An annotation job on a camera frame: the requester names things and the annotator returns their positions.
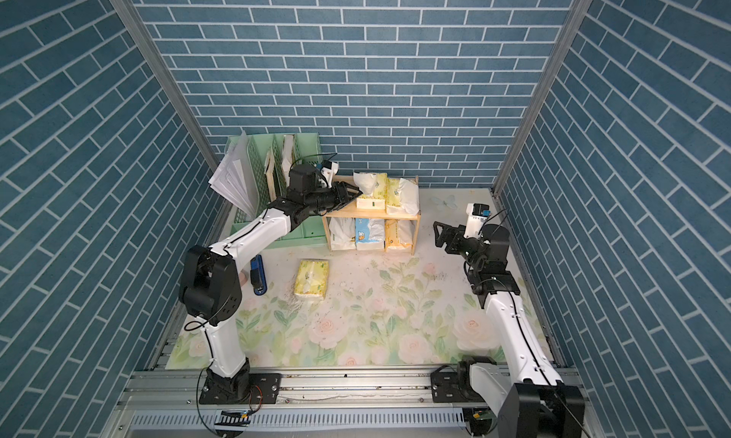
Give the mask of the blue cartoon tissue pack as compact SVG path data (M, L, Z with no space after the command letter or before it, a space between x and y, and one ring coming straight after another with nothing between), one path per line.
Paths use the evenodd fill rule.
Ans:
M386 221L377 218L356 218L357 251L384 251L386 246Z

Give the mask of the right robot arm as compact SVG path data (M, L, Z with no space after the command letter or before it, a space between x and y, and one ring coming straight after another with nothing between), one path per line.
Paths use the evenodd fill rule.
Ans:
M585 436L586 400L548 361L508 270L508 229L485 222L457 227L435 222L433 229L436 247L464 259L466 279L500 338L508 364L504 375L487 359L460 362L462 395L487 403L500 437Z

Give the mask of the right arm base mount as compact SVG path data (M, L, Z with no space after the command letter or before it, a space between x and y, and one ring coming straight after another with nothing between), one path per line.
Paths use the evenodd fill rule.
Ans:
M485 400L473 390L469 381L469 369L477 363L497 366L489 356L465 355L455 365L443 365L430 373L431 395L434 403L469 403Z

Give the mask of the yellow white tissue pack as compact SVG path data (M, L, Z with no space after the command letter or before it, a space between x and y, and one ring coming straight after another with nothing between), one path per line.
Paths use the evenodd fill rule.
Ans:
M354 184L361 194L356 199L356 207L360 210L386 209L386 192L388 191L388 175L385 173L354 173Z

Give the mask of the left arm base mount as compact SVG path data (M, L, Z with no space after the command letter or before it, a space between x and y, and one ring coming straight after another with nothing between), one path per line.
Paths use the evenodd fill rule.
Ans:
M226 378L206 370L206 381L199 396L202 405L272 405L276 403L282 382L281 373L251 373L244 367L233 377Z

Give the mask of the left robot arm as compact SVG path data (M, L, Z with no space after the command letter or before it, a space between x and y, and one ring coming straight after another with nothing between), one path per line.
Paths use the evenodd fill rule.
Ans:
M179 300L192 322L184 330L203 333L211 354L209 369L216 376L230 380L249 371L235 318L242 301L239 274L247 263L309 217L341 210L361 196L356 185L339 181L335 175L335 164L330 161L321 167L294 166L286 193L245 228L186 253Z

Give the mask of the yellow green tissue pack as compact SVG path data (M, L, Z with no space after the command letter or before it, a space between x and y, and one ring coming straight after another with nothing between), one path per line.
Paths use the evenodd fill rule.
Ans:
M300 262L293 287L295 296L304 299L324 299L329 282L329 261L305 259Z

